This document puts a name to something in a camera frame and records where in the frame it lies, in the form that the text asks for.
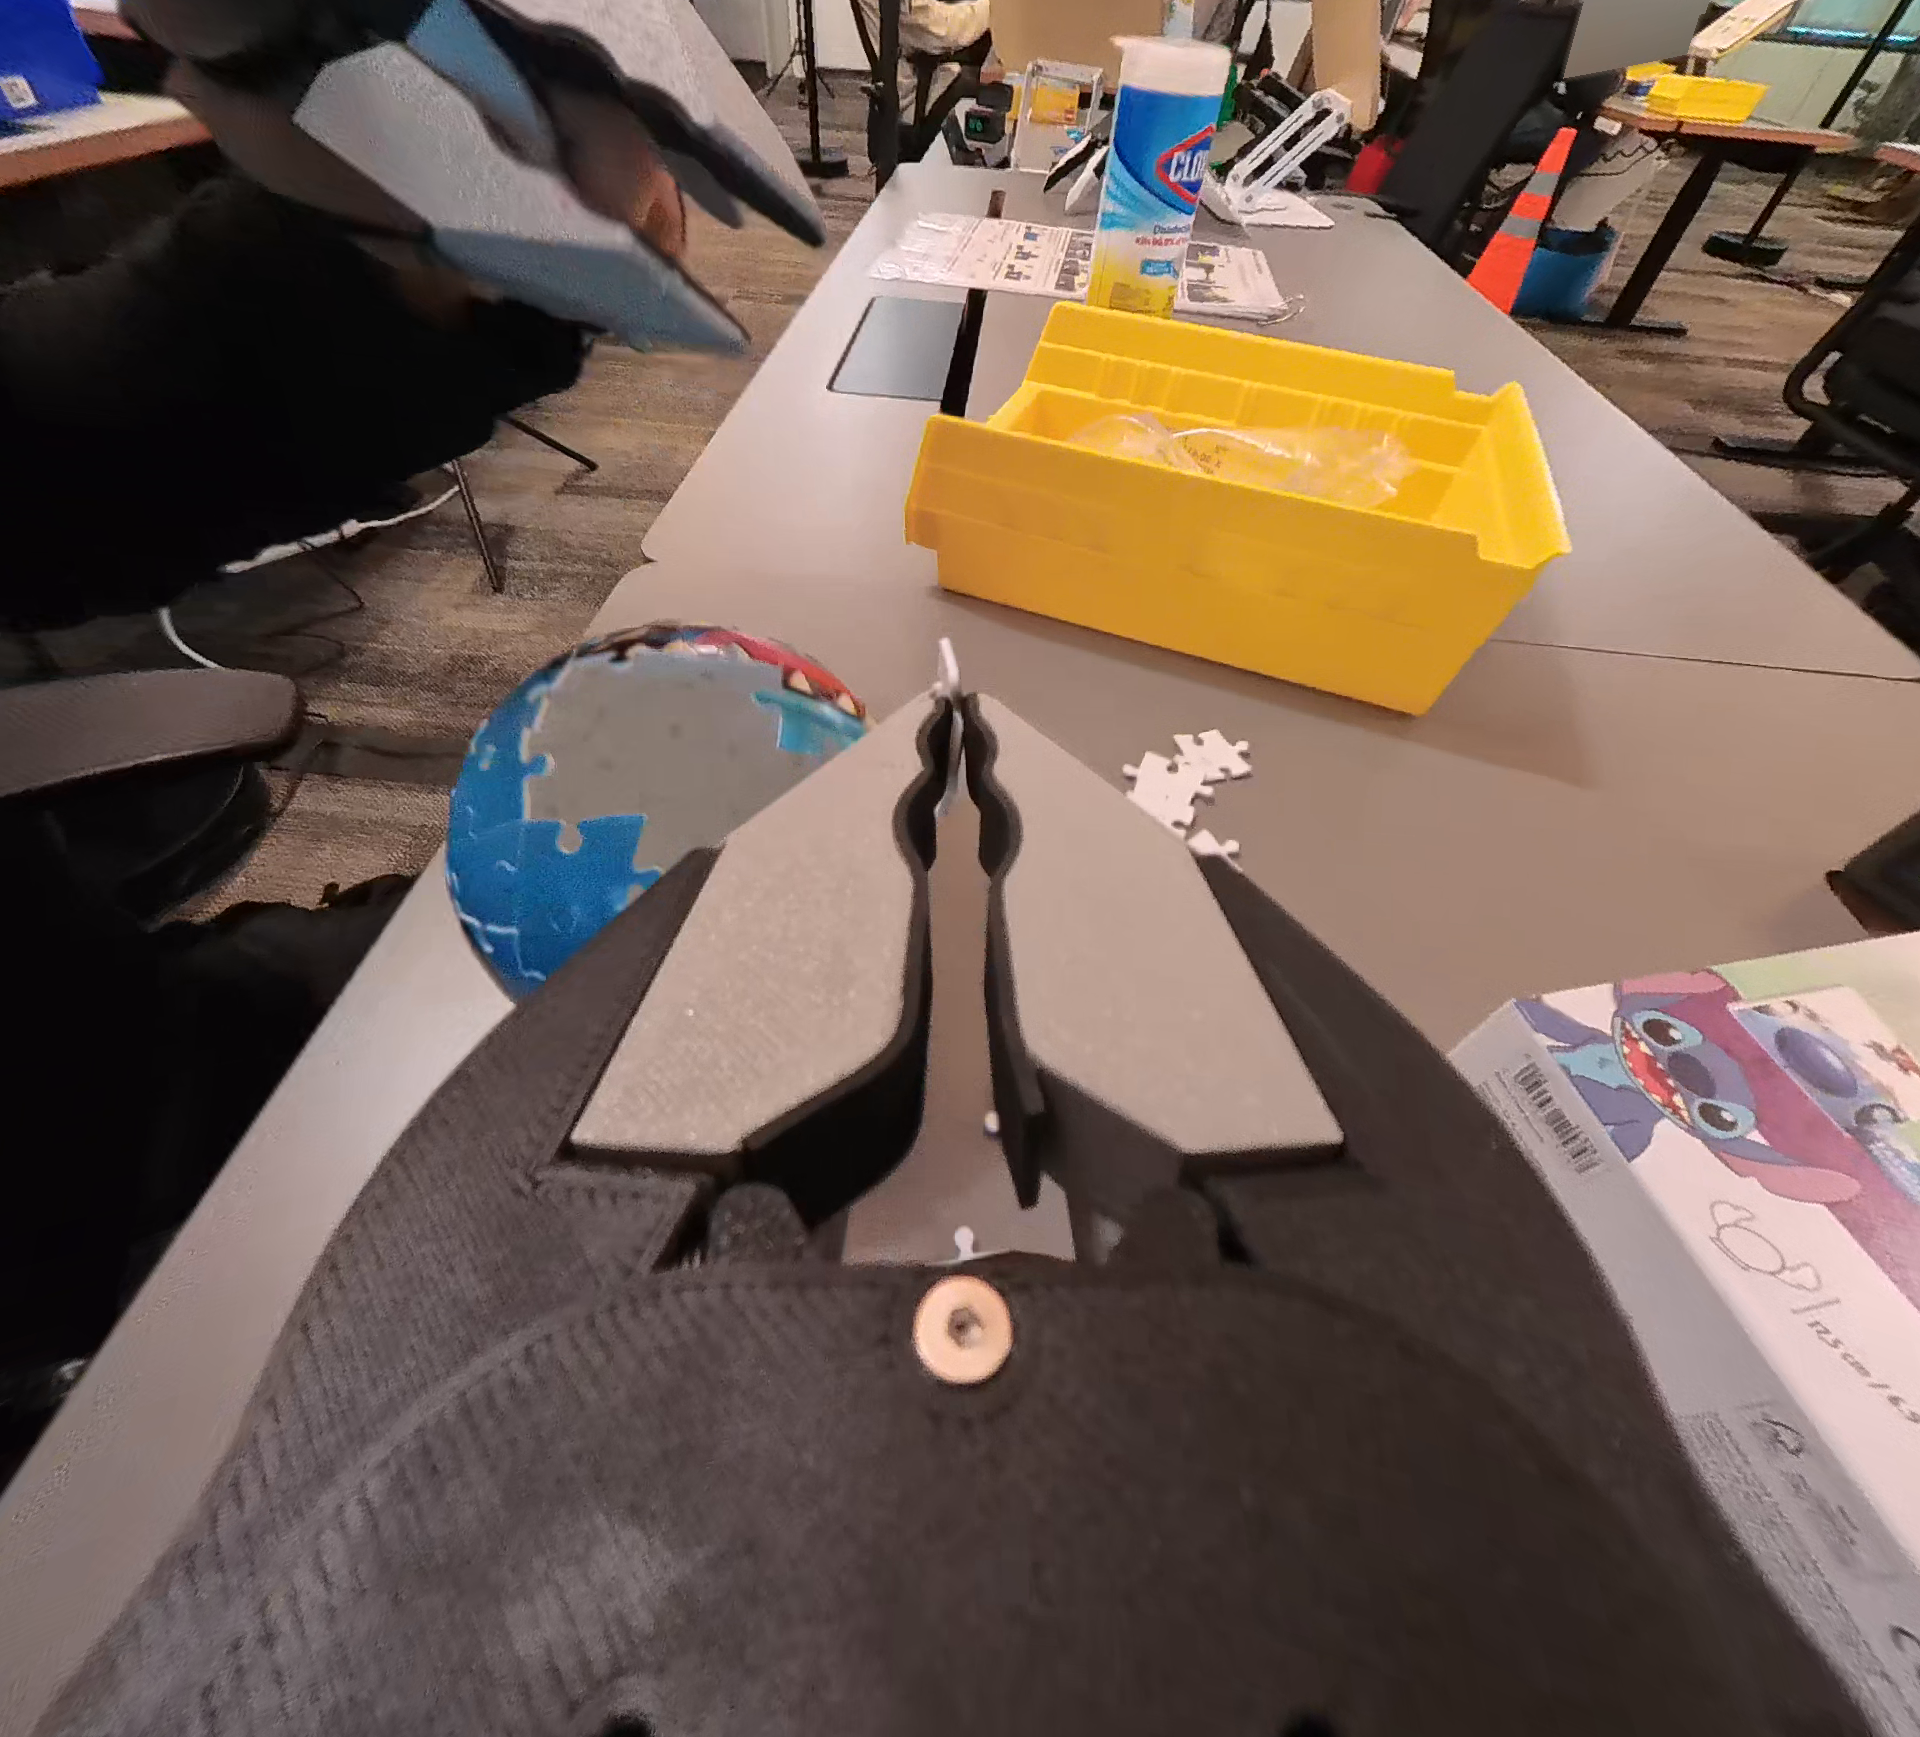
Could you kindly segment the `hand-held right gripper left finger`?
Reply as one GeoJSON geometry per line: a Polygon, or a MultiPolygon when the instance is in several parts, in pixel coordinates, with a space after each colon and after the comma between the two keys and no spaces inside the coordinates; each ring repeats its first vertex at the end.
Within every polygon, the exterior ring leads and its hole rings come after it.
{"type": "Polygon", "coordinates": [[[588,1165],[770,1184],[818,1231],[924,1122],[942,745],[914,694],[694,862],[583,1106],[588,1165]]]}

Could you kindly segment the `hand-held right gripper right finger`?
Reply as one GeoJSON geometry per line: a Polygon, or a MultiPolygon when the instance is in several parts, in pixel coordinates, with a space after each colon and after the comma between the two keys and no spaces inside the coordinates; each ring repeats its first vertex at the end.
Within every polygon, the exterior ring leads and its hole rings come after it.
{"type": "Polygon", "coordinates": [[[969,694],[987,874],[984,1013],[998,1138],[1018,1205],[1054,1181],[1082,1210],[1210,1175],[1345,1150],[1345,1128],[1216,880],[1068,750],[969,694]]]}

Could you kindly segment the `blue puzzle ball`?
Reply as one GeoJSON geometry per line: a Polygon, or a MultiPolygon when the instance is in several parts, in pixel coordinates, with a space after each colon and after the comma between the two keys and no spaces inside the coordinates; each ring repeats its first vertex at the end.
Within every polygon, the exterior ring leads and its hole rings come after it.
{"type": "Polygon", "coordinates": [[[471,731],[448,795],[455,915],[538,993],[689,850],[724,847],[867,731],[812,654],[724,621],[639,621],[535,667],[471,731]]]}

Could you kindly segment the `person's left forearm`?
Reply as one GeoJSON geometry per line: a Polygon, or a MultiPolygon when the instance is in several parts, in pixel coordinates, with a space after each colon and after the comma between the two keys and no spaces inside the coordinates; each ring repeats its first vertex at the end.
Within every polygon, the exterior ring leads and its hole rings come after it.
{"type": "Polygon", "coordinates": [[[586,353],[516,302],[427,312],[339,220],[215,180],[124,253],[3,284],[0,618],[150,610],[344,524],[570,388],[586,353]]]}

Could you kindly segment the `printed puzzle box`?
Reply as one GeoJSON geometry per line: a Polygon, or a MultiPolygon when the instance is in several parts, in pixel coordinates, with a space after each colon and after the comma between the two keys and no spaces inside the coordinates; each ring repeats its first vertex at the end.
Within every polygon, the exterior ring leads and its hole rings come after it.
{"type": "Polygon", "coordinates": [[[1586,1237],[1696,1475],[1920,1727],[1920,938],[1508,1001],[1455,1070],[1586,1237]]]}

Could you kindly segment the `large blue storage bin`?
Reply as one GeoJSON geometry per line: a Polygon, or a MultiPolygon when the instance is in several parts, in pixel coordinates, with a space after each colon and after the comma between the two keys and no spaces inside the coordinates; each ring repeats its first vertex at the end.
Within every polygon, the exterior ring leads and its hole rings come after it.
{"type": "Polygon", "coordinates": [[[103,98],[103,64],[70,0],[0,0],[0,125],[20,127],[103,98]]]}

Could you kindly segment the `wooden side desk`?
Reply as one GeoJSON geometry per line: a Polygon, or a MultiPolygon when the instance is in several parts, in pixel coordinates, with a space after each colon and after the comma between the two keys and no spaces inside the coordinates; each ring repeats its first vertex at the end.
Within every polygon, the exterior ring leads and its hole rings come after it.
{"type": "Polygon", "coordinates": [[[86,168],[207,145],[209,127],[170,97],[107,90],[96,104],[0,127],[0,189],[35,189],[86,168]]]}

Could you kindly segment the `clear box with yellow label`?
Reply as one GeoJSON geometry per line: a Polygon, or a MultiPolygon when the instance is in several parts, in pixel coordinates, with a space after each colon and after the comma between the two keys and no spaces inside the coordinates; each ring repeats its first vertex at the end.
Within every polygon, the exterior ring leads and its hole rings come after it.
{"type": "Polygon", "coordinates": [[[1102,112],[1106,77],[1091,64],[1035,60],[1018,77],[1011,168],[1054,175],[1102,112]]]}

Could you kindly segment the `dark desk hatch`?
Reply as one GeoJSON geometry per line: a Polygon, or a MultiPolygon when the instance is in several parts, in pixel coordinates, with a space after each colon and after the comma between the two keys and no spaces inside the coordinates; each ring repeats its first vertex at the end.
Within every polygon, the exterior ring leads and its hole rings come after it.
{"type": "Polygon", "coordinates": [[[875,296],[849,327],[830,394],[942,406],[967,302],[875,296]]]}

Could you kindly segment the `printed paper sheet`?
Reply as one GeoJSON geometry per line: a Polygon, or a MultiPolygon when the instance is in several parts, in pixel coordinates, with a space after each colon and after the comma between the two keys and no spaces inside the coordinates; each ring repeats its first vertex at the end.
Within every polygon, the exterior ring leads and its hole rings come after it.
{"type": "Polygon", "coordinates": [[[867,278],[1082,302],[1091,233],[1004,214],[914,214],[867,278]]]}
{"type": "Polygon", "coordinates": [[[1267,253],[1236,241],[1190,241],[1178,269],[1178,319],[1207,326],[1286,326],[1303,296],[1282,292],[1267,253]]]}

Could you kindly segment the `clear plastic bag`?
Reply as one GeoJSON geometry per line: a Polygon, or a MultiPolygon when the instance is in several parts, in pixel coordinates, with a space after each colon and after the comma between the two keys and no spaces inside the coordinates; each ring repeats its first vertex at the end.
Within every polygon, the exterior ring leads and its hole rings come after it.
{"type": "Polygon", "coordinates": [[[1394,436],[1375,428],[1172,428],[1159,415],[1102,415],[1068,428],[1068,444],[1178,473],[1207,473],[1267,493],[1295,493],[1336,508],[1386,508],[1418,461],[1394,436]]]}

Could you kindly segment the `disinfecting wipes canister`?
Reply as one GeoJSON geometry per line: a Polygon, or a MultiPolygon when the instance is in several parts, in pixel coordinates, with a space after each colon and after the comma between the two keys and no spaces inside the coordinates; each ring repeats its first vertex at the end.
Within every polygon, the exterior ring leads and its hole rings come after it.
{"type": "Polygon", "coordinates": [[[1164,319],[1178,302],[1186,253],[1203,207],[1232,46],[1127,37],[1115,52],[1115,119],[1082,302],[1164,319]]]}

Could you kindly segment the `white folding stand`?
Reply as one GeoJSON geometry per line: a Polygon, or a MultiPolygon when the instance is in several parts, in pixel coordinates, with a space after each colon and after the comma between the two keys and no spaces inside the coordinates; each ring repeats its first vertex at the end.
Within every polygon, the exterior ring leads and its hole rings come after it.
{"type": "Polygon", "coordinates": [[[1210,214],[1241,230],[1331,230],[1331,220],[1295,190],[1307,160],[1351,133],[1353,98],[1312,90],[1267,137],[1247,142],[1210,182],[1210,214]]]}

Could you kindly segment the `orange traffic cone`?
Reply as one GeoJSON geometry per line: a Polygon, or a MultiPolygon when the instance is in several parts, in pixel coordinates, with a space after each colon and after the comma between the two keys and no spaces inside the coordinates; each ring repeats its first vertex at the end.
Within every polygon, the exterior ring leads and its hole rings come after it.
{"type": "Polygon", "coordinates": [[[1476,287],[1502,314],[1512,314],[1526,264],[1538,257],[1539,230],[1559,196],[1559,175],[1574,156],[1577,127],[1559,127],[1544,145],[1544,156],[1534,162],[1526,182],[1520,189],[1508,214],[1486,237],[1467,287],[1476,287]]]}

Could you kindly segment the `black monitor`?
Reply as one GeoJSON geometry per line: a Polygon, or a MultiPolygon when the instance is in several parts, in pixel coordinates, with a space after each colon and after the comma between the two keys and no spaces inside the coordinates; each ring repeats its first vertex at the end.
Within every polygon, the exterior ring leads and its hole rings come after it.
{"type": "Polygon", "coordinates": [[[1559,82],[1574,23],[1577,2],[1502,0],[1380,180],[1380,209],[1441,260],[1455,260],[1502,145],[1559,82]]]}

